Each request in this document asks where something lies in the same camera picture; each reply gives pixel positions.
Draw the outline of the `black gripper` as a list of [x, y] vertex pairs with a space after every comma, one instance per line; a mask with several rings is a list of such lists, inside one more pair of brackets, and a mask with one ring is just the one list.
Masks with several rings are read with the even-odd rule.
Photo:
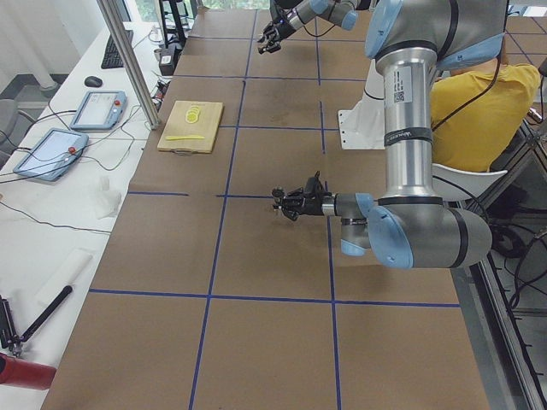
[[281, 49], [280, 41], [289, 38], [295, 32], [295, 28], [285, 19], [276, 18], [267, 25], [267, 30], [258, 39], [259, 43], [266, 43], [259, 46], [258, 52], [273, 54]]
[[287, 219], [296, 221], [300, 215], [328, 216], [334, 215], [335, 196], [330, 192], [319, 194], [305, 194], [296, 189], [288, 193], [282, 187], [272, 189], [275, 201], [284, 201], [284, 206], [274, 204], [276, 213], [283, 214]]

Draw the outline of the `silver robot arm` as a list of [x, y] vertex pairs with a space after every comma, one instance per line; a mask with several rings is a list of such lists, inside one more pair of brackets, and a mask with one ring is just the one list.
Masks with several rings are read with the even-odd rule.
[[376, 1], [303, 0], [269, 2], [271, 21], [257, 40], [260, 54], [274, 53], [281, 49], [281, 42], [289, 38], [310, 21], [319, 17], [346, 31], [353, 29], [358, 11], [368, 10]]
[[447, 207], [432, 186], [430, 90], [435, 75], [497, 56], [504, 1], [382, 1], [373, 10], [365, 53], [384, 80], [386, 192], [333, 194], [317, 177], [298, 190], [273, 190], [274, 207], [341, 219], [341, 249], [373, 251], [394, 268], [468, 267], [491, 248], [477, 214]]

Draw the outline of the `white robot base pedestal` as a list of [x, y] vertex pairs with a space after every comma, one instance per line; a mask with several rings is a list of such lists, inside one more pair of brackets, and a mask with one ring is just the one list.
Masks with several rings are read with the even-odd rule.
[[384, 80], [372, 60], [361, 100], [338, 111], [342, 149], [384, 149], [384, 125]]

